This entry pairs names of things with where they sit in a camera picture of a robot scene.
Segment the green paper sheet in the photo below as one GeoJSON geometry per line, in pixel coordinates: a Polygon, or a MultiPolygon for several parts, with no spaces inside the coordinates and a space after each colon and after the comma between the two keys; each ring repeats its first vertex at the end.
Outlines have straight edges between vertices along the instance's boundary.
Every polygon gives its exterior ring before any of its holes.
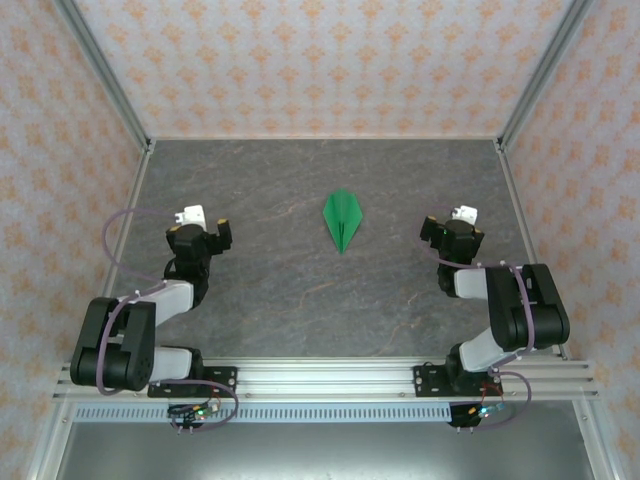
{"type": "Polygon", "coordinates": [[[335,190],[328,196],[323,216],[338,252],[344,254],[363,219],[357,196],[346,189],[335,190]]]}

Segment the grey metal shelf sheet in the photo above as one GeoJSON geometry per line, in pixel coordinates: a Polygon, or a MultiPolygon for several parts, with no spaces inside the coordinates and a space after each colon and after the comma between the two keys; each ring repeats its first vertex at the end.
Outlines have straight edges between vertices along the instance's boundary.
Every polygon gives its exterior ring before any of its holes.
{"type": "Polygon", "coordinates": [[[441,424],[77,424],[57,480],[594,480],[580,433],[441,424]]]}

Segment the aluminium table side rail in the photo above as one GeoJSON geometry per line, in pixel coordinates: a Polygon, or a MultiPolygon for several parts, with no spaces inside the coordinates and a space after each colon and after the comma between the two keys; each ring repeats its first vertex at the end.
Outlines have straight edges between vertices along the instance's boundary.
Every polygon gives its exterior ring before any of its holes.
{"type": "Polygon", "coordinates": [[[552,258],[541,250],[545,228],[539,229],[532,211],[540,207],[538,198],[525,196],[523,180],[516,178],[516,164],[503,145],[502,138],[492,140],[497,165],[498,194],[490,212],[497,226],[490,230],[492,259],[524,263],[544,263],[554,271],[552,258]]]}
{"type": "Polygon", "coordinates": [[[102,253],[106,256],[108,266],[103,284],[99,291],[98,299],[105,297],[110,300],[113,296],[115,280],[122,270],[120,262],[133,216],[135,215],[134,210],[137,208],[144,176],[154,148],[154,140],[150,140],[143,146],[132,178],[131,188],[129,189],[125,207],[111,214],[101,227],[99,236],[101,241],[100,246],[102,247],[102,253]]]}

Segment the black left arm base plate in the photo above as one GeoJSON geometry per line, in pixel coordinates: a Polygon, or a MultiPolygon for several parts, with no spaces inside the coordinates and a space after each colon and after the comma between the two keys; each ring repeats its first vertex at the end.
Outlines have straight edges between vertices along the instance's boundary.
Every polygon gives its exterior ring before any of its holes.
{"type": "Polygon", "coordinates": [[[197,380],[196,384],[175,384],[161,382],[151,384],[147,389],[149,398],[163,399],[199,399],[205,400],[231,395],[220,387],[203,384],[203,381],[215,382],[235,391],[238,383],[238,369],[233,366],[204,366],[200,373],[191,373],[188,380],[197,380]]]}

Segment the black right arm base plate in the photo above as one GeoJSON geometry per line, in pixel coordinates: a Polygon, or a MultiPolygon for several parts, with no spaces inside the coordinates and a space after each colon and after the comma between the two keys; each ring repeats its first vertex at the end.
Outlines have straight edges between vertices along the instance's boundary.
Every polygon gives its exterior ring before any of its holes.
{"type": "Polygon", "coordinates": [[[447,367],[425,363],[413,367],[413,385],[417,397],[501,397],[503,388],[487,373],[461,370],[451,373],[447,367]]]}

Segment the aluminium frame post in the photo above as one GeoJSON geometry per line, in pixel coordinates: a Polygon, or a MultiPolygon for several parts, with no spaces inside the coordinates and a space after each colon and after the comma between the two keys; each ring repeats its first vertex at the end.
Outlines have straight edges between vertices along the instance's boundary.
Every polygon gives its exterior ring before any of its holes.
{"type": "Polygon", "coordinates": [[[142,150],[147,150],[151,145],[151,138],[145,131],[78,4],[75,0],[52,0],[52,2],[77,40],[109,100],[123,120],[126,130],[142,150]]]}
{"type": "Polygon", "coordinates": [[[499,153],[507,152],[514,143],[593,2],[594,0],[571,0],[502,133],[496,138],[495,145],[499,153]]]}

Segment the aluminium mounting rail beam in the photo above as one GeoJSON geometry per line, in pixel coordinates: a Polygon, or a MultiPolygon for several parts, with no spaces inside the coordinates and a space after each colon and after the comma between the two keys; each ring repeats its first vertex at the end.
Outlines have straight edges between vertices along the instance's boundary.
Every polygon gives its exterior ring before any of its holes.
{"type": "MultiPolygon", "coordinates": [[[[438,357],[347,358],[206,358],[206,366],[238,369],[236,394],[246,402],[417,402],[413,368],[438,357]]],[[[598,400],[593,367],[587,361],[558,355],[528,355],[500,370],[504,398],[526,399],[526,384],[534,401],[598,400]]]]}

